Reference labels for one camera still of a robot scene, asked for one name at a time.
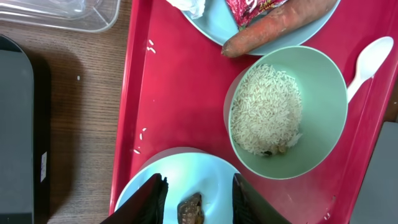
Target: green bowl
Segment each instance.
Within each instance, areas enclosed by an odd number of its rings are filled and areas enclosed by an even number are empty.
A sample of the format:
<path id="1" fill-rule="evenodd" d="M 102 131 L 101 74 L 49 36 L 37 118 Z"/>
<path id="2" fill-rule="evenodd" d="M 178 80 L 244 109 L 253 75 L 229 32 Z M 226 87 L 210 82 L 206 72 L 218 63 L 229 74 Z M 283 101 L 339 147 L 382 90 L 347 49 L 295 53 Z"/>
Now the green bowl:
<path id="1" fill-rule="evenodd" d="M 253 67 L 264 63 L 296 79 L 303 105 L 299 127 L 303 136 L 285 154 L 270 157 L 256 156 L 242 149 L 231 135 L 231 102 L 236 90 Z M 343 132 L 348 109 L 346 92 L 339 68 L 319 50 L 291 46 L 263 56 L 235 79 L 224 104 L 229 139 L 239 160 L 255 174 L 270 179 L 289 179 L 312 170 L 329 155 Z"/>

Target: black box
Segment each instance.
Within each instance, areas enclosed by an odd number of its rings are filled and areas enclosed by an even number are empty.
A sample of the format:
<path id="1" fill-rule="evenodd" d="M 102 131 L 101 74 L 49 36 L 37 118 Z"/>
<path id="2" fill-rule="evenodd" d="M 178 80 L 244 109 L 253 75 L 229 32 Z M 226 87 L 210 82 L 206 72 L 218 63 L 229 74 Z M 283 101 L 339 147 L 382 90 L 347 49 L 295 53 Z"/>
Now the black box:
<path id="1" fill-rule="evenodd" d="M 0 35 L 0 223 L 46 223 L 50 203 L 50 70 Z"/>

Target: carrot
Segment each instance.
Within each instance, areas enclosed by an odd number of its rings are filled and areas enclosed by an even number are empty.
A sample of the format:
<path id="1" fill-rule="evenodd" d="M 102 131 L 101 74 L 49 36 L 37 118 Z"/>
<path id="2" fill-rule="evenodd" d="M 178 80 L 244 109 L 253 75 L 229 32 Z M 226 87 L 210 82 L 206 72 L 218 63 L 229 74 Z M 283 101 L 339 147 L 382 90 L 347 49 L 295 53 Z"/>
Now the carrot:
<path id="1" fill-rule="evenodd" d="M 225 42 L 221 53 L 238 57 L 325 15 L 337 0 L 288 0 Z"/>

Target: white rice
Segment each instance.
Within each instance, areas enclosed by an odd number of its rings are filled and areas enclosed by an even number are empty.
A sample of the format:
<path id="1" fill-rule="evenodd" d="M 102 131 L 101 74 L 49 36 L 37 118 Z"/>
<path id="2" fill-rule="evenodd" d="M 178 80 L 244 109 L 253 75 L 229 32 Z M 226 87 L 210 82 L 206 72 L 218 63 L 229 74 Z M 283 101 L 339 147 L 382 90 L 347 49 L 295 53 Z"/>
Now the white rice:
<path id="1" fill-rule="evenodd" d="M 258 65 L 242 81 L 233 102 L 232 137 L 243 149 L 264 155 L 292 147 L 302 134 L 302 104 L 294 78 L 270 65 Z"/>

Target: clear plastic container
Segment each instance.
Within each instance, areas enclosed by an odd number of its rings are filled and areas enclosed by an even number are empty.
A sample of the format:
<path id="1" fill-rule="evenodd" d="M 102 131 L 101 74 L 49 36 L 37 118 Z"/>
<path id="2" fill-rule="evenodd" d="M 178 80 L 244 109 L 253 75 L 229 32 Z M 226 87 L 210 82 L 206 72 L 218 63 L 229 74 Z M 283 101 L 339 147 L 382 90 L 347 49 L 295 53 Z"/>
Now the clear plastic container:
<path id="1" fill-rule="evenodd" d="M 102 32 L 118 18 L 120 0 L 0 0 L 0 21 Z"/>

